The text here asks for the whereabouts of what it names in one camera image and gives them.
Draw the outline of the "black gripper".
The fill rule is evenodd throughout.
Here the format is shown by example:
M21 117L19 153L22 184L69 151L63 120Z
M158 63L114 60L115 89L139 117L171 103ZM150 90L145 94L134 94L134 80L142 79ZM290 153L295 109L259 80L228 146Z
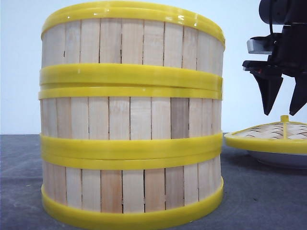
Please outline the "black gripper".
M295 88L289 114L295 115L307 103L307 26L285 25L267 61L245 60L244 70L256 73L282 73L295 77ZM255 76L259 85L263 111L269 115L283 82L283 78Z

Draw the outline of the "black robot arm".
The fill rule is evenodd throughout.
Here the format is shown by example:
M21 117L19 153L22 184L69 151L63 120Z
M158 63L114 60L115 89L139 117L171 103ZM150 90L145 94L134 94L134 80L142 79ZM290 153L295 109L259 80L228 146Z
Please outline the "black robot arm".
M295 115L307 103L307 2L305 0L262 0L259 15L269 26L283 26L280 33L252 37L248 52L268 55L267 61L245 60L242 64L256 79L263 110L268 115L273 107L282 75L295 79L289 113Z

